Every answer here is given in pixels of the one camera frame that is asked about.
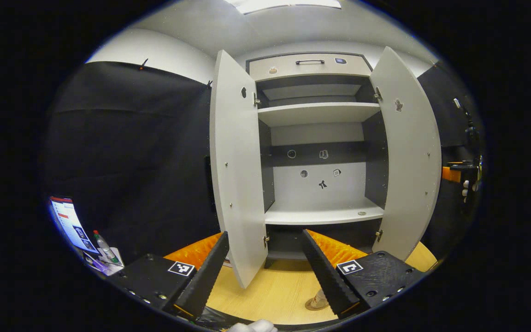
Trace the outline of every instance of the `white cabinet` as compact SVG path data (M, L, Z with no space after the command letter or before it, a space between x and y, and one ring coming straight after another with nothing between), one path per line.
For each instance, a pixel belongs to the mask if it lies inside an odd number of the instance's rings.
M257 59L247 69L218 53L209 137L219 224L240 285L266 260L266 225L374 221L382 237L373 250L405 260L436 203L441 150L429 101L398 55L386 47L373 71L341 53Z

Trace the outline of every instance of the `orange object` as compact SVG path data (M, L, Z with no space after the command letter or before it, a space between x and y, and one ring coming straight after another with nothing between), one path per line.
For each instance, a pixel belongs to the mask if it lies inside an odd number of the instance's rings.
M166 259L172 261L182 262L190 265L194 265L197 270L200 270L202 263L210 251L217 244L218 239L223 235L223 232L207 237L206 239L194 242L189 246L185 246L180 250L172 252L171 254L164 256Z
M348 244L331 239L331 237L308 229L306 231L311 235L317 246L321 248L321 251L325 254L325 257L329 259L329 262L333 267L336 267L339 263L362 258L363 256L368 255L363 251L352 248L352 246L349 246Z
M451 170L449 167L442 167L442 178L448 181L460 182L460 171Z

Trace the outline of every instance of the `hand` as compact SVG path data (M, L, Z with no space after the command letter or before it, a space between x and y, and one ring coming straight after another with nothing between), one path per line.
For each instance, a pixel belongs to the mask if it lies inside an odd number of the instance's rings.
M278 332L278 329L274 327L271 321L259 320L249 325L236 323L227 332Z

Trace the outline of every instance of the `computer monitor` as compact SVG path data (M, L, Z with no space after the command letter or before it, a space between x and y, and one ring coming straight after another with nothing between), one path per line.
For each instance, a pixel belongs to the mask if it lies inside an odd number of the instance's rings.
M51 196L50 202L53 218L59 222L59 226L65 232L67 239L75 247L99 256L100 252L87 236L77 217L72 198Z

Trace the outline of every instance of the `wooden floor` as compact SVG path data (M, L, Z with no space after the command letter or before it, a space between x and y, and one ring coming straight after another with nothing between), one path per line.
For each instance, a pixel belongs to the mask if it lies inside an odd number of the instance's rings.
M436 258L421 243L405 261L427 271ZM320 289L307 261L276 261L261 269L243 290L231 267L222 267L206 305L247 320L266 319L274 324L308 324L337 319L331 307L310 311L304 303Z

